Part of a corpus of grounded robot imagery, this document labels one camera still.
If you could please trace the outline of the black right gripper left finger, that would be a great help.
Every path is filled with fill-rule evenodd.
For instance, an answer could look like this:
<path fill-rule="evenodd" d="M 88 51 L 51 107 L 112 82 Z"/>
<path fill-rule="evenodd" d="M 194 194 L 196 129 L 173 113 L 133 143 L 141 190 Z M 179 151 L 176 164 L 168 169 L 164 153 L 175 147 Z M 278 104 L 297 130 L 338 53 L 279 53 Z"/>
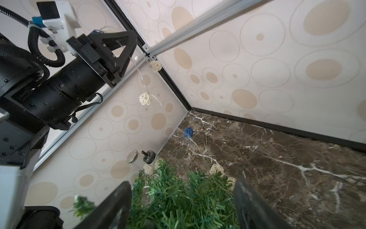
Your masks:
<path fill-rule="evenodd" d="M 132 205 L 132 188 L 128 181 L 121 183 L 77 229 L 126 229 Z"/>

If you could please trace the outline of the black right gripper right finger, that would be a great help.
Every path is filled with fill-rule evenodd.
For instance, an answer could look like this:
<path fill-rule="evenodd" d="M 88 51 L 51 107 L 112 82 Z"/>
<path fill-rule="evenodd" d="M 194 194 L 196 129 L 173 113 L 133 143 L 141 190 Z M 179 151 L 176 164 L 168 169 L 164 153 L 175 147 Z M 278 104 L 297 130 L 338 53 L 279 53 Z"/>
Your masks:
<path fill-rule="evenodd" d="M 235 182 L 233 195 L 241 229 L 292 228 L 243 178 Z"/>

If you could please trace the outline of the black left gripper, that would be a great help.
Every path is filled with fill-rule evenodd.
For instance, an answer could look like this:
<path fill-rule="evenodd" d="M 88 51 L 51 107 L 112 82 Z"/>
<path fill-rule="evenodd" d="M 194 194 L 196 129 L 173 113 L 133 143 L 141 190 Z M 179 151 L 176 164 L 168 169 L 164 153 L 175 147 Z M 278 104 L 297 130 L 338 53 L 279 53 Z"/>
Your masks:
<path fill-rule="evenodd" d="M 77 57 L 21 100 L 28 112 L 59 130 L 76 123 L 76 112 L 104 85 L 113 88 L 121 81 L 138 37 L 134 31 L 91 33 L 67 42 Z"/>

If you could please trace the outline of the small green christmas tree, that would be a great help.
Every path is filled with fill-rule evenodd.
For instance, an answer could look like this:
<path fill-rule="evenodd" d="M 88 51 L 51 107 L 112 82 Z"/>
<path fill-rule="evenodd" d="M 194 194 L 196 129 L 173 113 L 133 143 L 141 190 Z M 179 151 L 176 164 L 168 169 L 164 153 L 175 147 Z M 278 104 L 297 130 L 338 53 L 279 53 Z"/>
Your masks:
<path fill-rule="evenodd" d="M 238 229 L 232 190 L 234 178 L 216 170 L 187 173 L 159 160 L 156 173 L 139 172 L 132 186 L 131 207 L 104 224 L 105 229 Z"/>

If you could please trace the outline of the string lights with rattan balls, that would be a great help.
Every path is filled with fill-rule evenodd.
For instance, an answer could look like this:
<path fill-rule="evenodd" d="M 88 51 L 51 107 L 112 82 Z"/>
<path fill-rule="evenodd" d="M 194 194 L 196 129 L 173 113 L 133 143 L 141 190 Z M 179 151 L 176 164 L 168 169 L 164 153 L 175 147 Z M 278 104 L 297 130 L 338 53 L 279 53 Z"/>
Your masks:
<path fill-rule="evenodd" d="M 134 67 L 136 67 L 138 73 L 140 73 L 139 71 L 139 68 L 137 67 L 135 61 L 130 57 L 129 58 L 131 63 L 133 63 Z M 156 97 L 152 94 L 150 94 L 150 92 L 147 90 L 146 93 L 142 93 L 140 96 L 139 96 L 139 103 L 143 106 L 148 106 L 150 105 L 151 103 L 151 97 L 155 98 Z M 184 135 L 185 135 L 185 138 L 189 139 L 189 140 L 193 140 L 192 137 L 193 137 L 193 134 L 194 134 L 194 131 L 192 128 L 186 128 L 184 130 Z M 157 159 L 155 164 L 154 164 L 154 168 L 151 166 L 151 165 L 146 165 L 144 166 L 144 172 L 147 174 L 147 175 L 153 175 L 156 171 L 157 168 L 159 168 L 160 166 L 160 161 L 161 159 Z M 218 163 L 214 163 L 210 170 L 209 170 L 209 174 L 210 175 L 214 175 L 216 173 L 221 173 L 221 176 L 224 177 L 225 176 L 225 173 L 224 173 L 224 169 L 221 165 L 219 165 Z M 234 190 L 234 185 L 236 183 L 236 179 L 234 177 L 229 177 L 227 179 L 227 186 L 229 187 L 229 190 L 230 191 L 233 191 Z"/>

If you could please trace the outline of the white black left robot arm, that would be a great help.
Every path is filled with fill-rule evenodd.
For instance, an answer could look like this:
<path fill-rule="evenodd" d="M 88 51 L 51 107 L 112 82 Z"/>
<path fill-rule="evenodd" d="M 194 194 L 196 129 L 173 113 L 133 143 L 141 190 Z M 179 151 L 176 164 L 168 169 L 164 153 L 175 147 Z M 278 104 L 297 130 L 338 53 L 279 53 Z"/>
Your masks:
<path fill-rule="evenodd" d="M 27 207 L 33 169 L 49 130 L 69 130 L 77 112 L 99 105 L 123 78 L 137 46 L 133 31 L 71 37 L 76 58 L 51 75 L 29 51 L 1 37 L 1 228 L 60 229 L 60 211 Z"/>

